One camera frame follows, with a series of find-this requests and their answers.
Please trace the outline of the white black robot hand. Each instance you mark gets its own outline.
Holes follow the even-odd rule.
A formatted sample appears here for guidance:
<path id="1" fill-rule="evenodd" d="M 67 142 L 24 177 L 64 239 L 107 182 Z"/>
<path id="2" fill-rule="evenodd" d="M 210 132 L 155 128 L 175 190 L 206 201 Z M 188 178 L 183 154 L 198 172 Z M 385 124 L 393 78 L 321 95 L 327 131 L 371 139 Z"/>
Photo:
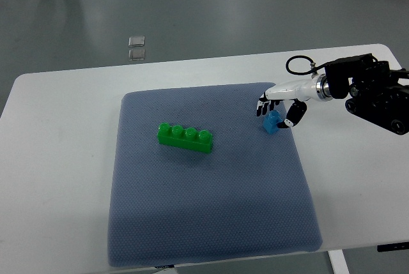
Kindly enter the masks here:
<path id="1" fill-rule="evenodd" d="M 291 128 L 303 118 L 306 110 L 306 101 L 313 99 L 327 102 L 332 99 L 329 84 L 325 74 L 315 75 L 310 79 L 294 80 L 276 84 L 267 89 L 258 99 L 256 115 L 265 115 L 276 105 L 285 100 L 293 100 L 283 121 L 277 124 L 278 128 Z"/>

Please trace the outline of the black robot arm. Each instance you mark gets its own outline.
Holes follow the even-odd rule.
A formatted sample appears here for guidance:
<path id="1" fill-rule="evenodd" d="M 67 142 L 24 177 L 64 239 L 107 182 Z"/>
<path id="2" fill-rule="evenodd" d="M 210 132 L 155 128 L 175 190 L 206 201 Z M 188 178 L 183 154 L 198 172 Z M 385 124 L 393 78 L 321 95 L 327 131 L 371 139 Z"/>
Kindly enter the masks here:
<path id="1" fill-rule="evenodd" d="M 391 70 L 388 61 L 372 54 L 339 58 L 324 65 L 329 93 L 334 99 L 351 98 L 346 110 L 398 135 L 408 133 L 408 70 Z"/>

